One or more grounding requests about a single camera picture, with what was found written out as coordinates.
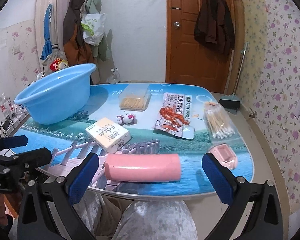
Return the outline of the pink earbuds case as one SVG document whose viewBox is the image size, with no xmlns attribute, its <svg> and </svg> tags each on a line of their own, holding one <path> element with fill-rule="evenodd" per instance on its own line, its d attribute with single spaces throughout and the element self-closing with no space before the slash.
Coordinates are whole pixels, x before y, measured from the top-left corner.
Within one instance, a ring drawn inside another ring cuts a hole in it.
<svg viewBox="0 0 300 240">
<path fill-rule="evenodd" d="M 234 170 L 238 165 L 237 155 L 228 144 L 212 146 L 208 152 L 212 153 L 222 166 L 230 170 Z"/>
</svg>

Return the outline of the pink cylindrical roll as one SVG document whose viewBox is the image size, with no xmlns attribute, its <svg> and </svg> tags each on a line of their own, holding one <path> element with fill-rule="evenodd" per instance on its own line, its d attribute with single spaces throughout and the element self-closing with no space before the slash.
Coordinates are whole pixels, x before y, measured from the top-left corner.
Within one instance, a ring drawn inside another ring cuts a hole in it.
<svg viewBox="0 0 300 240">
<path fill-rule="evenodd" d="M 110 154 L 104 170 L 113 181 L 159 183 L 181 178 L 178 154 Z"/>
</svg>

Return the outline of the cotton swab bag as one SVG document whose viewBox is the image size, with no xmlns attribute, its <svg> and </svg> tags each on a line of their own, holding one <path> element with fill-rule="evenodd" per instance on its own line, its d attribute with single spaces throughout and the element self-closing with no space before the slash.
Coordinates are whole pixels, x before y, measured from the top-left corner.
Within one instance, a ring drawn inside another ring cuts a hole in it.
<svg viewBox="0 0 300 240">
<path fill-rule="evenodd" d="M 213 139 L 225 139 L 235 134 L 226 110 L 219 103 L 205 103 L 204 119 Z"/>
</svg>

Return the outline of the Hello Kitty figurine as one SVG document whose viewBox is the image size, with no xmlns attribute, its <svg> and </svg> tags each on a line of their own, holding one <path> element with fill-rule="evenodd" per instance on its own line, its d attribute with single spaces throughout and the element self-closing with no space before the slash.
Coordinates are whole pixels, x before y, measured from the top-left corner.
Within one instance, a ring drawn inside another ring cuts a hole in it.
<svg viewBox="0 0 300 240">
<path fill-rule="evenodd" d="M 132 125 L 136 123 L 135 114 L 124 114 L 117 116 L 117 123 L 119 125 Z"/>
</svg>

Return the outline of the clear toothpick box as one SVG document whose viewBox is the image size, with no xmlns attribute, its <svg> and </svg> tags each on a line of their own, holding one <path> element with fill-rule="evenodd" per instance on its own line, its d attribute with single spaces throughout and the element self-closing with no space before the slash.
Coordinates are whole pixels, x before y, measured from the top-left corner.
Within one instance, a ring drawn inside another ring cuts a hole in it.
<svg viewBox="0 0 300 240">
<path fill-rule="evenodd" d="M 151 98 L 149 83 L 130 83 L 119 95 L 122 110 L 144 111 Z"/>
</svg>

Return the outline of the cluttered side shelf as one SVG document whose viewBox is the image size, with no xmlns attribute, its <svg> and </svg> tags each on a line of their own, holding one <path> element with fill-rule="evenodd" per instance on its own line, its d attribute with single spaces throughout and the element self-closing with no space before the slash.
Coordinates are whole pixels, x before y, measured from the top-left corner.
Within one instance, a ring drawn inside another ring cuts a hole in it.
<svg viewBox="0 0 300 240">
<path fill-rule="evenodd" d="M 0 95 L 0 110 L 4 119 L 0 123 L 0 136 L 11 137 L 30 117 L 26 108 L 16 105 L 5 93 Z"/>
</svg>

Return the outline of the light blue plastic basin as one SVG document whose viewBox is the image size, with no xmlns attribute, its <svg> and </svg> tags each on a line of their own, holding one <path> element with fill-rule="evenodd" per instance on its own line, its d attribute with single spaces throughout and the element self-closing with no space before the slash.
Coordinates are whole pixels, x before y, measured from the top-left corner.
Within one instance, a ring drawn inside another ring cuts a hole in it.
<svg viewBox="0 0 300 240">
<path fill-rule="evenodd" d="M 14 100 L 42 125 L 67 119 L 80 110 L 90 96 L 90 75 L 94 63 L 75 65 L 52 73 L 21 91 Z"/>
</svg>

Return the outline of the crayfish snack packet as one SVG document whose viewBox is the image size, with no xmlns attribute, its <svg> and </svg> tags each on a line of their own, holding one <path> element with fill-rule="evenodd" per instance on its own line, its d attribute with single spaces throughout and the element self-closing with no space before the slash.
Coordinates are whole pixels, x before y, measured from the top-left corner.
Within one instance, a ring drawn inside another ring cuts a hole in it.
<svg viewBox="0 0 300 240">
<path fill-rule="evenodd" d="M 192 119 L 192 96 L 177 93 L 164 93 L 154 129 L 174 137 L 194 139 Z"/>
</svg>

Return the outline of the broom with dustpan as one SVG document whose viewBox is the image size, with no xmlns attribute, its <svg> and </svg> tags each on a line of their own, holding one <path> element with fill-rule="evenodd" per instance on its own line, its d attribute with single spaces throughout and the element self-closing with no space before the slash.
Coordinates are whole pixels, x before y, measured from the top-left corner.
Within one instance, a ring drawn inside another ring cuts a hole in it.
<svg viewBox="0 0 300 240">
<path fill-rule="evenodd" d="M 243 63 L 245 60 L 245 55 L 246 55 L 248 46 L 249 46 L 249 42 L 245 42 L 244 47 L 241 50 L 241 60 L 240 60 L 240 64 L 239 64 L 238 76 L 237 76 L 237 80 L 235 83 L 234 92 L 231 95 L 225 95 L 219 99 L 219 103 L 223 106 L 223 108 L 227 112 L 232 113 L 234 115 L 237 114 L 237 110 L 240 109 L 240 106 L 241 106 L 241 100 L 236 95 L 236 91 L 237 91 L 239 78 L 241 75 L 241 71 L 242 71 L 242 67 L 243 67 Z"/>
</svg>

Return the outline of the large water bottle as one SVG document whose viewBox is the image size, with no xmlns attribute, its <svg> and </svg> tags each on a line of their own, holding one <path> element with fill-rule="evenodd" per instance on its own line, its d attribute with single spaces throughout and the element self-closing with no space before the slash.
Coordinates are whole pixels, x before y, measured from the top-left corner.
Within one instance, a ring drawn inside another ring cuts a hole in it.
<svg viewBox="0 0 300 240">
<path fill-rule="evenodd" d="M 108 78 L 108 83 L 109 84 L 115 84 L 120 82 L 120 74 L 117 70 L 117 68 L 111 68 L 110 70 L 111 74 L 110 77 Z"/>
</svg>

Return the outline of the brown orange hanging jacket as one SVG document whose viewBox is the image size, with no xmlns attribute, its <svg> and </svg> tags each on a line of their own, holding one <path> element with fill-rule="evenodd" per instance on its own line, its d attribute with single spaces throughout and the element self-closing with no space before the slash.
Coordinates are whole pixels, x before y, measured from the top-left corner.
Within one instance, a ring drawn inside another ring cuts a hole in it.
<svg viewBox="0 0 300 240">
<path fill-rule="evenodd" d="M 83 39 L 81 7 L 85 0 L 70 0 L 63 21 L 63 47 L 68 65 L 94 63 L 91 48 Z"/>
</svg>

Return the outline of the brown wooden door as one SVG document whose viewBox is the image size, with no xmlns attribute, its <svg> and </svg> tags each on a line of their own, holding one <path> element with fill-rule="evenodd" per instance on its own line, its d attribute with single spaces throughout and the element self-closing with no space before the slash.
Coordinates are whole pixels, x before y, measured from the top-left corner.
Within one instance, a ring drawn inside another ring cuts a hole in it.
<svg viewBox="0 0 300 240">
<path fill-rule="evenodd" d="M 233 15 L 234 0 L 167 0 L 166 81 L 224 92 Z"/>
</svg>

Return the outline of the white green plastic bag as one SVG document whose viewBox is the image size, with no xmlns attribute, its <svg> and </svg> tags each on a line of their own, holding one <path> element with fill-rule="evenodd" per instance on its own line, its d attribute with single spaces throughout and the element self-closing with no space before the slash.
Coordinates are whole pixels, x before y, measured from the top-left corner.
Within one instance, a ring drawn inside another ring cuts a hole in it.
<svg viewBox="0 0 300 240">
<path fill-rule="evenodd" d="M 81 20 L 83 40 L 92 46 L 98 46 L 104 37 L 106 14 L 84 14 Z"/>
</svg>

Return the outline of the dark brown hanging coat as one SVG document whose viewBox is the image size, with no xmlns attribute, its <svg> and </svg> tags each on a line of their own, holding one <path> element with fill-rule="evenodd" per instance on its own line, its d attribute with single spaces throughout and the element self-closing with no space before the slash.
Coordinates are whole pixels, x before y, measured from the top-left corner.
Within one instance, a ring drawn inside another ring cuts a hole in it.
<svg viewBox="0 0 300 240">
<path fill-rule="evenodd" d="M 194 27 L 194 39 L 223 55 L 229 55 L 230 50 L 234 49 L 234 25 L 226 0 L 202 0 Z"/>
</svg>

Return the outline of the beige wardrobe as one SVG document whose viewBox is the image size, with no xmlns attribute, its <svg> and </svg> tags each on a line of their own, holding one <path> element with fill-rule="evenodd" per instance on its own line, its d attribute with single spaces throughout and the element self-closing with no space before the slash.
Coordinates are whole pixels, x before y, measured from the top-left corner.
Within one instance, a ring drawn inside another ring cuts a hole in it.
<svg viewBox="0 0 300 240">
<path fill-rule="evenodd" d="M 41 63 L 51 54 L 65 56 L 70 66 L 93 62 L 81 24 L 85 1 L 36 0 L 35 31 Z"/>
</svg>

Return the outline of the green hanging garment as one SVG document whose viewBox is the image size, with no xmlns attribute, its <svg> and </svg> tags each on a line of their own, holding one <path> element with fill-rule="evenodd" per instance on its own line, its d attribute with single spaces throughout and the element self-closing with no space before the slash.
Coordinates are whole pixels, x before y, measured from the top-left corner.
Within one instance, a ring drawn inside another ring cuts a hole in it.
<svg viewBox="0 0 300 240">
<path fill-rule="evenodd" d="M 84 8 L 87 14 L 96 14 L 101 12 L 101 0 L 85 0 Z M 91 51 L 96 59 L 107 61 L 111 57 L 110 49 L 108 47 L 107 37 L 104 34 L 99 45 L 91 45 Z"/>
</svg>

